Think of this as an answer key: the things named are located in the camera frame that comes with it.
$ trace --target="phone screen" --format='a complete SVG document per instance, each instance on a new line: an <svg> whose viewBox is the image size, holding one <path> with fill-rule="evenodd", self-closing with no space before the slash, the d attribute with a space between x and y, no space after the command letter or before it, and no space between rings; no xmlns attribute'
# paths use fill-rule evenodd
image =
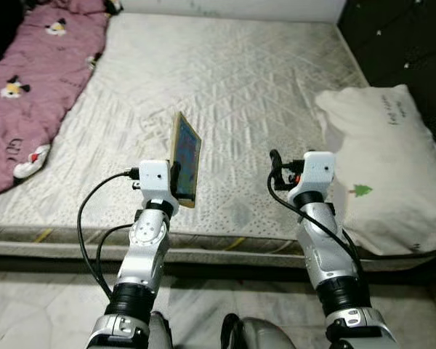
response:
<svg viewBox="0 0 436 349"><path fill-rule="evenodd" d="M202 140L182 113L174 117L171 140L171 165L176 164L179 168L176 193L173 195L181 205L194 207Z"/></svg>

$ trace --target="black wire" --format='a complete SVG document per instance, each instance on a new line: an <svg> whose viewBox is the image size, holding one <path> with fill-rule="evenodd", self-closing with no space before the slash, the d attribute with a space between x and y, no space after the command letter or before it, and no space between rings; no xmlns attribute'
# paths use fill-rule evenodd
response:
<svg viewBox="0 0 436 349"><path fill-rule="evenodd" d="M342 242L342 240L332 231L330 231L326 226L324 226L323 224L321 224L320 222L318 222L316 219L312 218L311 216L309 216L307 213L303 212L300 209L297 209L296 207L288 204L287 202L285 202L284 200L282 200L281 198L279 198L275 191L273 190L273 188L271 187L271 179L275 176L275 173L277 171L280 171L282 167L276 167L274 168L270 175L268 176L268 180L267 180L267 187L268 187L268 191L270 192L270 195L277 201L279 202L281 205L283 205L284 207L290 209L293 212L296 212L299 216L303 217L304 219L310 221L311 223L315 224L317 227L319 227L322 231L324 231L326 234L328 234L333 240L335 240L335 242L340 245L340 247L352 258L352 260L355 263L355 266L357 267L357 272L358 272L358 277L359 279L363 282L364 287L366 288L366 291L368 292L369 295L369 291L368 291L368 286L364 280L364 272L363 272L363 267L362 267L362 263L360 261L360 258L358 256L358 251L357 251L357 247L354 245L354 243L352 242L352 239L347 235L347 233L344 231L344 229L342 230L342 233L344 235L344 237L347 239L347 241L349 242L350 248L346 246L346 244L344 242Z"/></svg>
<svg viewBox="0 0 436 349"><path fill-rule="evenodd" d="M97 190L100 189L100 187L102 187L105 183L110 182L111 180L113 180L117 177L124 177L124 176L129 176L129 172L122 172L122 173L114 174L113 176L111 176L111 177L103 180L99 184L97 184L97 186L94 189L92 189L91 192L89 193L89 195L86 196L86 198L82 201L82 204L79 207L78 219L77 219L77 223L76 223L76 227L78 230L79 246L81 247L81 253L82 253L82 257L84 258L84 262L86 263L92 276L94 276L95 281L100 285L100 287L102 287L102 289L103 289L104 293L107 295L108 299L111 298L111 290L110 290L110 287L108 287L105 280L103 278L99 277L97 272L92 267L92 264L90 263L89 255L87 254L86 246L84 245L84 237L82 236L81 218L82 218L82 212L84 210L84 207L87 204L87 201L92 197L92 195L94 195L94 193Z"/></svg>
<svg viewBox="0 0 436 349"><path fill-rule="evenodd" d="M105 278L103 277L102 266L100 264L100 255L102 254L102 246L105 243L105 240L111 233L114 233L117 230L129 228L132 224L124 224L119 225L117 227L111 228L110 230L105 231L102 236L102 239L99 242L99 246L97 247L97 256L95 257L95 271L97 271L99 277L106 283Z"/></svg>

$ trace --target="floor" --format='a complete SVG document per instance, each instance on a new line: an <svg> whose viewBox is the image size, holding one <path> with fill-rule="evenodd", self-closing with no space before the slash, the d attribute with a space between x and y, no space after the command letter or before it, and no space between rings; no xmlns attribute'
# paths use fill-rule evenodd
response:
<svg viewBox="0 0 436 349"><path fill-rule="evenodd" d="M371 293L402 348L436 348L436 307L425 288L373 285ZM106 304L87 275L0 273L0 349L83 348ZM219 348L229 312L272 321L298 348L329 347L309 284L168 277L156 309L170 320L175 348Z"/></svg>

